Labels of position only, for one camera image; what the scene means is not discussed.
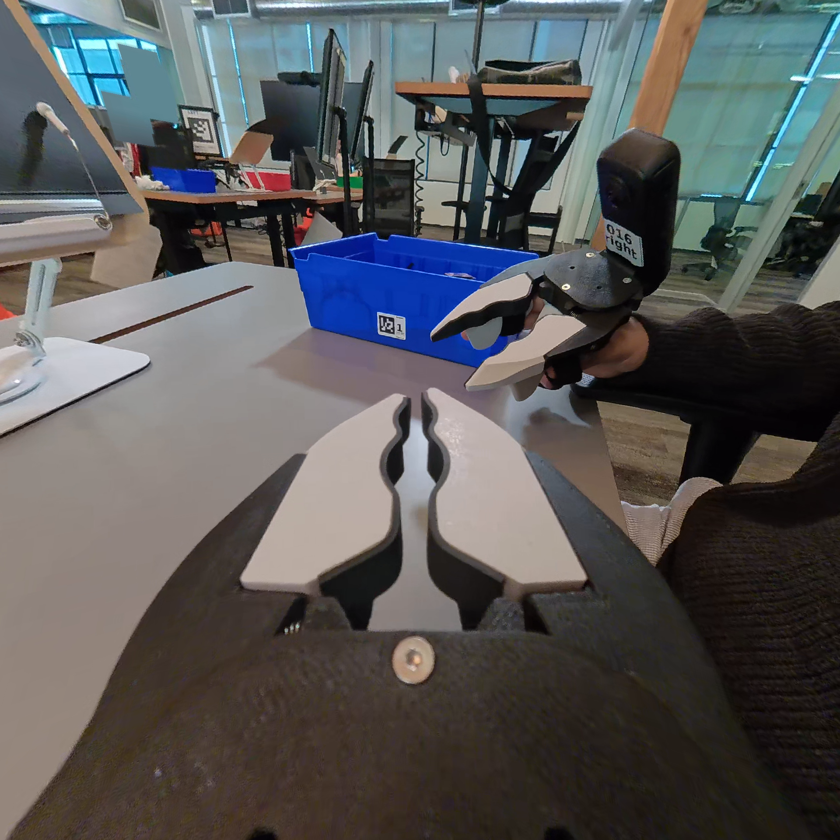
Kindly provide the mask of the black mesh office chair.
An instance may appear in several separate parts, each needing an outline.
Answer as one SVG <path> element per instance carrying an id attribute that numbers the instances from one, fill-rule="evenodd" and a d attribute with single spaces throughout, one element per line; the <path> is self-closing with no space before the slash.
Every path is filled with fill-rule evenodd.
<path id="1" fill-rule="evenodd" d="M 364 159 L 362 229 L 379 238 L 415 237 L 415 164 L 404 159 Z"/>

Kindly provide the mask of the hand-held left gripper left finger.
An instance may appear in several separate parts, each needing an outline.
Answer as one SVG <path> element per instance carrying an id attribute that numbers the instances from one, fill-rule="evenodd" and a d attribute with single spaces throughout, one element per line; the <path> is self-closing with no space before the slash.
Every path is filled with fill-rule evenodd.
<path id="1" fill-rule="evenodd" d="M 317 595 L 393 545 L 411 415 L 411 399 L 394 393 L 309 448 L 240 575 L 244 588 Z"/>

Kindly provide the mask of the square marker sign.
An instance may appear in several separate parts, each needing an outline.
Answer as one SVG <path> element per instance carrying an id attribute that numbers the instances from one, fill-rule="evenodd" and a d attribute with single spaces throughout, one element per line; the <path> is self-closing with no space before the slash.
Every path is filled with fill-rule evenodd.
<path id="1" fill-rule="evenodd" d="M 196 158 L 222 159 L 224 149 L 218 129 L 218 114 L 212 108 L 178 105 L 181 124 Z"/>

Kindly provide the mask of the dark bag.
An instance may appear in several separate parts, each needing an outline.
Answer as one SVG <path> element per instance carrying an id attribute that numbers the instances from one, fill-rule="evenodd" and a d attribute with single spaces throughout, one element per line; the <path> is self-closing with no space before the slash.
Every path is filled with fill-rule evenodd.
<path id="1" fill-rule="evenodd" d="M 477 72 L 482 83 L 514 85 L 579 86 L 582 80 L 578 59 L 525 61 L 489 59 Z"/>

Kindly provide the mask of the grey striped shirt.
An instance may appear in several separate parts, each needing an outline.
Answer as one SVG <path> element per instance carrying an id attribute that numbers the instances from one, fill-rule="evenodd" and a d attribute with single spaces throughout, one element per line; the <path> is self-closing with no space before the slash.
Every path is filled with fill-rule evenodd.
<path id="1" fill-rule="evenodd" d="M 651 565 L 657 566 L 670 544 L 679 536 L 690 507 L 722 484 L 706 477 L 690 478 L 679 485 L 664 505 L 634 505 L 622 501 L 626 532 Z"/>

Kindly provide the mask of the wooden standing desk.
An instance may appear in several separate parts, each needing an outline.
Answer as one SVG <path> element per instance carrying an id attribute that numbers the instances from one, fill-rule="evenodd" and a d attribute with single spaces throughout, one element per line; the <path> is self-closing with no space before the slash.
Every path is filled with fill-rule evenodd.
<path id="1" fill-rule="evenodd" d="M 526 249 L 537 193 L 553 179 L 578 133 L 593 87 L 546 81 L 398 81 L 420 133 L 463 145 L 473 140 L 469 194 L 466 165 L 455 209 L 455 236 L 471 245 Z"/>

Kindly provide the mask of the wooden post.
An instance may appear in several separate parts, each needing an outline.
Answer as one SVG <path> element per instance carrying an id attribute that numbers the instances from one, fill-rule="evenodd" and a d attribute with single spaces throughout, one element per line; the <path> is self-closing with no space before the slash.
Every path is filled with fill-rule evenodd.
<path id="1" fill-rule="evenodd" d="M 609 24 L 602 56 L 595 66 L 591 105 L 584 120 L 583 175 L 593 177 L 595 157 L 606 146 L 607 118 L 612 101 L 623 90 L 619 80 L 627 44 L 644 2 L 621 2 Z M 659 19 L 654 43 L 636 96 L 628 126 L 664 134 L 670 111 L 684 75 L 691 50 L 707 12 L 706 1 L 667 1 Z"/>

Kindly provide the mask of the blue bin with marker label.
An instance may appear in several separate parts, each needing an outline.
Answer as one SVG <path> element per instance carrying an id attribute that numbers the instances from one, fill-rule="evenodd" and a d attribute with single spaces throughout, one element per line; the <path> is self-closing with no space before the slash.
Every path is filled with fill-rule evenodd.
<path id="1" fill-rule="evenodd" d="M 315 329 L 476 368 L 504 349 L 500 337 L 476 350 L 430 333 L 481 284 L 538 256 L 519 250 L 376 234 L 339 238 L 291 252 Z"/>

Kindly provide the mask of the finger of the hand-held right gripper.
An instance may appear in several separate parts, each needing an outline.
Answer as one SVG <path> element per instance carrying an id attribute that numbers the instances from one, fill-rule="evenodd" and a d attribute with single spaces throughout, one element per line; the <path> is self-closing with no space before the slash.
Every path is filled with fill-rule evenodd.
<path id="1" fill-rule="evenodd" d="M 578 318 L 559 313 L 541 316 L 530 333 L 514 340 L 499 354 L 482 362 L 465 383 L 467 392 L 513 386 L 532 394 L 546 367 L 558 387 L 578 382 L 583 375 L 580 355 L 595 341 L 595 315 Z"/>
<path id="2" fill-rule="evenodd" d="M 537 283 L 519 273 L 480 287 L 460 302 L 430 333 L 439 342 L 461 333 L 469 343 L 495 343 L 519 335 L 531 311 Z"/>

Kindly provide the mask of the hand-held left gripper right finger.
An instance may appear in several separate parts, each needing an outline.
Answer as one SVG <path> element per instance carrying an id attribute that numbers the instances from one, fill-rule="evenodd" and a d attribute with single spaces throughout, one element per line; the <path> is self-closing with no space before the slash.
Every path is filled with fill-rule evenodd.
<path id="1" fill-rule="evenodd" d="M 587 574 L 523 447 L 438 388 L 422 395 L 433 545 L 509 599 L 574 592 Z"/>

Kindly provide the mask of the small blue plastic bin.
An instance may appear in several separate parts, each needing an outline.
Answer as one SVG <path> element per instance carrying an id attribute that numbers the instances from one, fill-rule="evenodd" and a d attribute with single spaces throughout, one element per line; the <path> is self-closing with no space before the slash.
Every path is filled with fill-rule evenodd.
<path id="1" fill-rule="evenodd" d="M 213 171 L 152 166 L 150 173 L 154 180 L 167 186 L 172 192 L 189 194 L 215 194 L 216 176 Z"/>

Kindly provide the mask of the white tablet stand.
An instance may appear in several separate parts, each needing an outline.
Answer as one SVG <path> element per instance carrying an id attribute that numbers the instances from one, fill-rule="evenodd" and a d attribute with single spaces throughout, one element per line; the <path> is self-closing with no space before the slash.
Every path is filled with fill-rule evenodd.
<path id="1" fill-rule="evenodd" d="M 62 271 L 61 254 L 95 251 L 111 244 L 116 222 L 101 202 L 2 201 L 2 263 L 29 263 L 23 316 L 14 343 L 1 352 L 1 435 L 146 369 L 144 353 L 110 349 L 89 341 L 47 337 L 49 312 Z"/>

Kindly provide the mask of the black computer monitor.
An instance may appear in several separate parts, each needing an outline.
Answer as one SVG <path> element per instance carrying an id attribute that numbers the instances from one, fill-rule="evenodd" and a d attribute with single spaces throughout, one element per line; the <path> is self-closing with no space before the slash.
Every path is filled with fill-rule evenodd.
<path id="1" fill-rule="evenodd" d="M 320 87 L 261 80 L 260 94 L 265 121 L 274 139 L 269 147 L 274 162 L 290 162 L 291 152 L 304 154 L 315 148 L 319 135 Z"/>
<path id="2" fill-rule="evenodd" d="M 318 131 L 315 145 L 318 162 L 322 165 L 333 165 L 338 152 L 340 119 L 336 109 L 343 107 L 346 72 L 347 57 L 338 35 L 333 28 L 330 28 L 322 49 Z"/>
<path id="3" fill-rule="evenodd" d="M 369 60 L 361 82 L 349 82 L 344 88 L 343 103 L 348 116 L 348 154 L 352 162 L 364 157 L 364 120 L 369 116 L 375 64 Z"/>

